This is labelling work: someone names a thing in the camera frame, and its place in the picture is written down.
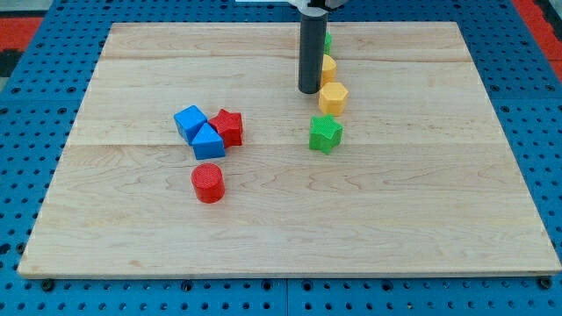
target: red cylinder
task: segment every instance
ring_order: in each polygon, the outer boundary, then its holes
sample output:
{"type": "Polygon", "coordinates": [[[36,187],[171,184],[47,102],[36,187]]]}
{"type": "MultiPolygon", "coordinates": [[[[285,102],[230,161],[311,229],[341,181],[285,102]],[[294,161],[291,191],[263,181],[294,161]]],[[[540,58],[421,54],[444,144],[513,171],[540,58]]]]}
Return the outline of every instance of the red cylinder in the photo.
{"type": "Polygon", "coordinates": [[[225,183],[219,166],[204,163],[191,172],[191,183],[197,199],[203,203],[214,203],[225,195],[225,183]]]}

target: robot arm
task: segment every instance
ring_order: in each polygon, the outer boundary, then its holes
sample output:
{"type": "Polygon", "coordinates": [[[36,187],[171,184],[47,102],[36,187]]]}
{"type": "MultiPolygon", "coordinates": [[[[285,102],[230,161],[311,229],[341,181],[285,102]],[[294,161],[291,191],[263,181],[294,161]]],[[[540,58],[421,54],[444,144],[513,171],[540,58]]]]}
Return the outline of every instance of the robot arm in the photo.
{"type": "Polygon", "coordinates": [[[300,11],[299,90],[313,94],[320,89],[322,55],[328,13],[348,0],[289,0],[300,11]]]}

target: green block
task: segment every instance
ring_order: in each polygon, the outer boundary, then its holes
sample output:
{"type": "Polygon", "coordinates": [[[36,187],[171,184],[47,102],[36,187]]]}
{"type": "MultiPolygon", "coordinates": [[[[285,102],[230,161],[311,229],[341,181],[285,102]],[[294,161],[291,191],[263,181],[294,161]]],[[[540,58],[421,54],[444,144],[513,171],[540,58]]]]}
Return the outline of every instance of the green block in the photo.
{"type": "Polygon", "coordinates": [[[326,32],[326,38],[324,39],[324,54],[330,55],[330,48],[332,47],[332,34],[326,32]]]}
{"type": "Polygon", "coordinates": [[[342,141],[343,126],[334,120],[332,114],[310,119],[308,147],[329,154],[342,141]]]}

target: blue pegboard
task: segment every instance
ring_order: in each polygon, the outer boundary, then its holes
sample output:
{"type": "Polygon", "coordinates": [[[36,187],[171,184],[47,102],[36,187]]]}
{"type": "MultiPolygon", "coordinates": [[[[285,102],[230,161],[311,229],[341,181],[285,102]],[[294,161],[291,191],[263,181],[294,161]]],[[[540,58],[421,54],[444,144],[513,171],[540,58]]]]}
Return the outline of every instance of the blue pegboard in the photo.
{"type": "MultiPolygon", "coordinates": [[[[0,314],[560,314],[560,276],[53,284],[18,276],[19,253],[112,22],[298,19],[288,6],[231,0],[55,0],[0,96],[0,314]]],[[[507,0],[350,0],[330,20],[459,24],[561,255],[562,87],[513,5],[507,0]]]]}

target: black cylindrical rod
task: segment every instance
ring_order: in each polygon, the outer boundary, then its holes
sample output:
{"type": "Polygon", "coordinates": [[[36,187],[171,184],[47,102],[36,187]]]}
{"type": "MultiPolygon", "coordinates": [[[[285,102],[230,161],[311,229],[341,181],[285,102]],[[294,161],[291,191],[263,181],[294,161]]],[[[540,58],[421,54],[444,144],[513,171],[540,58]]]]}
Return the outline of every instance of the black cylindrical rod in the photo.
{"type": "Polygon", "coordinates": [[[320,17],[300,15],[299,90],[303,93],[320,89],[327,23],[327,13],[320,17]]]}

